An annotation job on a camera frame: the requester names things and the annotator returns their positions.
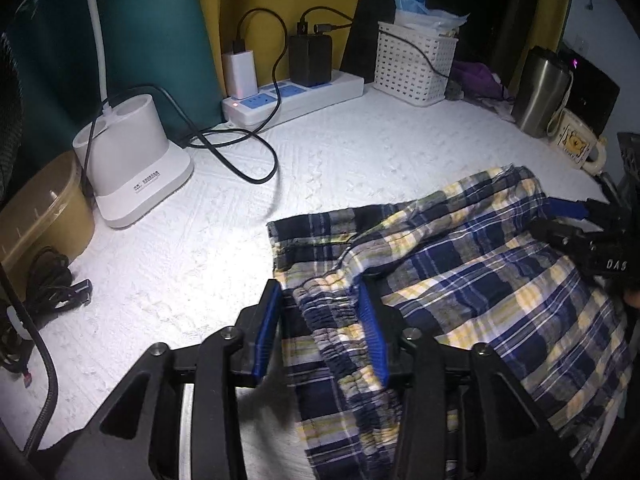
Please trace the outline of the blue yellow plaid pants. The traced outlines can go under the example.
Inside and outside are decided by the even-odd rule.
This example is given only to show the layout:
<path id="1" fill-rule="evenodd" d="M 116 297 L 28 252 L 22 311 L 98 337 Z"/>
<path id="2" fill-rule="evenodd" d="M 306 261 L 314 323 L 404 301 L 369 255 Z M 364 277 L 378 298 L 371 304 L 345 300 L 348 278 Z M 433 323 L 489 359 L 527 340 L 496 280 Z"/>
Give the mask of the blue yellow plaid pants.
<path id="1" fill-rule="evenodd" d="M 366 275 L 425 335 L 490 344 L 590 473 L 631 378 L 627 318 L 529 234 L 543 206 L 534 174 L 509 166 L 420 200 L 270 223 L 283 365 L 317 478 L 384 479 L 394 459 L 401 407 L 374 374 L 358 318 Z"/>

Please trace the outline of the steel tumbler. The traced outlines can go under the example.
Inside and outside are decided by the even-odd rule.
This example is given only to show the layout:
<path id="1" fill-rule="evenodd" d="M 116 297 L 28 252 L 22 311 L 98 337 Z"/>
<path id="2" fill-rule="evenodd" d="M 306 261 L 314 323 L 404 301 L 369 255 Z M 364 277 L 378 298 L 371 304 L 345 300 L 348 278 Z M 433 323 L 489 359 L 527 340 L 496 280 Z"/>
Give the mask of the steel tumbler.
<path id="1" fill-rule="evenodd" d="M 535 46 L 526 56 L 511 116 L 533 138 L 548 134 L 552 117 L 568 100 L 573 73 L 555 52 Z"/>

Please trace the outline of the black power adapter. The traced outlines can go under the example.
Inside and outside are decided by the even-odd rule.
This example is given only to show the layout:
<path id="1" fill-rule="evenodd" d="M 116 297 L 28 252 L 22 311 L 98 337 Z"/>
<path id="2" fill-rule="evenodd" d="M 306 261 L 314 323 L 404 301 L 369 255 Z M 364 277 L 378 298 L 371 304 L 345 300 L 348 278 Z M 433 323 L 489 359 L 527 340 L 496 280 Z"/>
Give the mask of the black power adapter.
<path id="1" fill-rule="evenodd" d="M 294 84 L 311 88 L 327 84 L 332 76 L 332 38 L 323 30 L 310 32 L 301 18 L 288 40 L 288 69 Z"/>

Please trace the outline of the blue tissue pack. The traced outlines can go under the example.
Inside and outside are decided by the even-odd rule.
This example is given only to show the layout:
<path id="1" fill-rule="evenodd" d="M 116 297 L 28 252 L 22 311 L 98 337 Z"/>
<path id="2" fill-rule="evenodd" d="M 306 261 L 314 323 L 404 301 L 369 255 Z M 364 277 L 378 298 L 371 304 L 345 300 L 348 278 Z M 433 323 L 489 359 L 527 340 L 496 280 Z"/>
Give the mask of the blue tissue pack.
<path id="1" fill-rule="evenodd" d="M 412 28 L 424 29 L 434 34 L 448 34 L 468 20 L 467 15 L 459 16 L 444 10 L 430 9 L 426 0 L 394 0 L 396 10 L 394 24 Z"/>

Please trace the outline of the cream cartoon mug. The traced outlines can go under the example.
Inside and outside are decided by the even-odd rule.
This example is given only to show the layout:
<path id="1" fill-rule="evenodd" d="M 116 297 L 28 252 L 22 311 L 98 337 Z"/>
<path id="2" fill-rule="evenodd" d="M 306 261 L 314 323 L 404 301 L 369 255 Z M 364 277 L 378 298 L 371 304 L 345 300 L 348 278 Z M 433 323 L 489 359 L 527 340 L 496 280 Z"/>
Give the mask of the cream cartoon mug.
<path id="1" fill-rule="evenodd" d="M 551 147 L 575 169 L 600 174 L 606 162 L 605 144 L 570 110 L 562 110 L 551 136 Z"/>

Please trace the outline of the white plastic lattice basket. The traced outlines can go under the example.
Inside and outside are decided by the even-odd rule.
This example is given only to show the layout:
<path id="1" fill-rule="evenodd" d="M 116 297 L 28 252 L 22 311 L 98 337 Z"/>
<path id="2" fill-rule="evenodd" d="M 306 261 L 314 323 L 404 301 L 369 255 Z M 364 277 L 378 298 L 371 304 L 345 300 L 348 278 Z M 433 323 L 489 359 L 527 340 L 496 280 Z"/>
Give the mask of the white plastic lattice basket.
<path id="1" fill-rule="evenodd" d="M 457 42 L 379 22 L 373 87 L 414 106 L 442 101 Z"/>

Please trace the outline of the white desk lamp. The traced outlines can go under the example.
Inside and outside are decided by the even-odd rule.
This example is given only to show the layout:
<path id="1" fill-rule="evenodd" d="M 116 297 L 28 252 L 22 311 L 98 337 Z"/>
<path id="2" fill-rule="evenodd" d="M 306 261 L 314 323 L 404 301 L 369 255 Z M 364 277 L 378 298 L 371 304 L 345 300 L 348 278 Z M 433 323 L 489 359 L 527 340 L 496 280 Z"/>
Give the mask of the white desk lamp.
<path id="1" fill-rule="evenodd" d="M 107 92 L 107 71 L 98 0 L 87 0 L 101 104 L 74 137 L 73 149 L 84 181 L 107 226 L 137 222 L 191 177 L 190 155 L 171 142 L 149 93 L 134 90 L 117 98 Z"/>

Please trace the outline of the white USB charger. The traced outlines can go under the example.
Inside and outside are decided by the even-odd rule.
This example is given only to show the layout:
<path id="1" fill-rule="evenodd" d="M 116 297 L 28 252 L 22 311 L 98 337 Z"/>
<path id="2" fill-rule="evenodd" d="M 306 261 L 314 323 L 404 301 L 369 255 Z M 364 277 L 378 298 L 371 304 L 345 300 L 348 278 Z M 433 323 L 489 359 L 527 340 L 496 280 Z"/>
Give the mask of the white USB charger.
<path id="1" fill-rule="evenodd" d="M 258 93 L 254 53 L 243 51 L 222 56 L 224 82 L 228 95 L 242 100 Z"/>

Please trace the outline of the purple cloth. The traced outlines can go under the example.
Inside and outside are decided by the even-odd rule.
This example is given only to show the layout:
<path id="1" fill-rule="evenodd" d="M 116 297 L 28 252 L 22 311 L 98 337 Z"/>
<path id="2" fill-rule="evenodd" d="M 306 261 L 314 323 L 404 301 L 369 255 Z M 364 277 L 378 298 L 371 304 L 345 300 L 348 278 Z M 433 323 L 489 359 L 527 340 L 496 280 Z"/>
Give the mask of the purple cloth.
<path id="1" fill-rule="evenodd" d="M 454 60 L 451 65 L 450 77 L 457 84 L 460 84 L 465 94 L 474 96 L 474 98 L 504 99 L 502 83 L 494 77 L 494 73 L 483 63 Z"/>

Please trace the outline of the white power strip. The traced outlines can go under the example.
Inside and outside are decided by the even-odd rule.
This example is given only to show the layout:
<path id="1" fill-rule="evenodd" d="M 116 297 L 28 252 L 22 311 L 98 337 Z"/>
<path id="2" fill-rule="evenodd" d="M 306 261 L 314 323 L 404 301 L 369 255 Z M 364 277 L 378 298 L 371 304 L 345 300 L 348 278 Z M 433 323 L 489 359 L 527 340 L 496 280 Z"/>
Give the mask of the white power strip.
<path id="1" fill-rule="evenodd" d="M 334 70 L 326 84 L 304 87 L 289 79 L 280 80 L 277 87 L 267 84 L 254 96 L 242 100 L 227 98 L 221 106 L 224 118 L 235 127 L 254 130 L 265 124 L 267 129 L 322 108 L 358 99 L 363 90 L 362 77 Z"/>

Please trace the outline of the tan plastic lidded box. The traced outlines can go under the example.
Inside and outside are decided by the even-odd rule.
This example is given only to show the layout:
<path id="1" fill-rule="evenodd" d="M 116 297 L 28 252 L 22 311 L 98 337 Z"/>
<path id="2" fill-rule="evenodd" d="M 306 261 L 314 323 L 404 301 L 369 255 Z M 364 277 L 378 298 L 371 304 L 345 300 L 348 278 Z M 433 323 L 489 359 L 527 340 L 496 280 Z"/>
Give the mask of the tan plastic lidded box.
<path id="1" fill-rule="evenodd" d="M 20 298 L 37 252 L 51 246 L 70 260 L 94 233 L 93 213 L 81 188 L 81 168 L 68 151 L 32 177 L 1 211 L 1 263 Z"/>

